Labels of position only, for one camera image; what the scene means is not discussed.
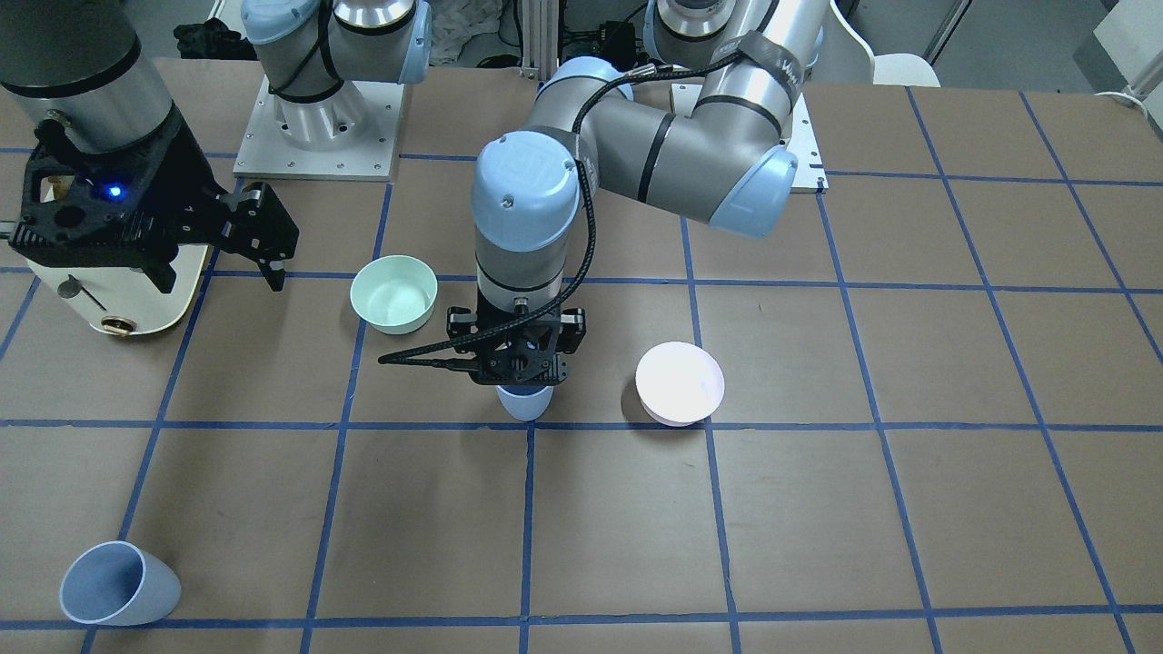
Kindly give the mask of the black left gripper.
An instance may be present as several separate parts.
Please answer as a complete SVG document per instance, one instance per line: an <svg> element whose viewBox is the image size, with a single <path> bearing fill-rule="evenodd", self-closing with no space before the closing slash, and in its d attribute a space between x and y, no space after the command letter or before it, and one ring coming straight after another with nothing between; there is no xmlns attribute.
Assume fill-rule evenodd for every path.
<svg viewBox="0 0 1163 654"><path fill-rule="evenodd" d="M551 312L481 341L454 347L470 358L450 358L449 369L481 385L545 388L568 381L572 355L587 332L586 311Z"/></svg>

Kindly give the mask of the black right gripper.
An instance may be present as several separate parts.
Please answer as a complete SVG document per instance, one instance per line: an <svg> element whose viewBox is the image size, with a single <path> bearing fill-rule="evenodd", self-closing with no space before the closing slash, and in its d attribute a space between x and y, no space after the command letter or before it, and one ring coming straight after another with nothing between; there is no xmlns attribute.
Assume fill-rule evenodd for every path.
<svg viewBox="0 0 1163 654"><path fill-rule="evenodd" d="M299 228L267 182L229 193L183 118L112 152L83 152L60 118L35 128L21 209L7 241L49 268L124 268L160 293L177 282L181 244L215 244L254 261L274 292L295 256Z"/></svg>

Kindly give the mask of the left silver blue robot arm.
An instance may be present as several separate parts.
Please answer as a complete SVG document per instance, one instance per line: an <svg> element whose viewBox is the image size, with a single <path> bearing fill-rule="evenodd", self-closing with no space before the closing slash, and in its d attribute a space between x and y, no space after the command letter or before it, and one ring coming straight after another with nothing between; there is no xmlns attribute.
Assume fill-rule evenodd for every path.
<svg viewBox="0 0 1163 654"><path fill-rule="evenodd" d="M481 149L471 186L477 306L447 340L381 357L485 385L550 386L586 333L564 303L597 249L599 190L761 239L799 170L790 130L830 1L651 1L657 69L561 65L525 125Z"/></svg>

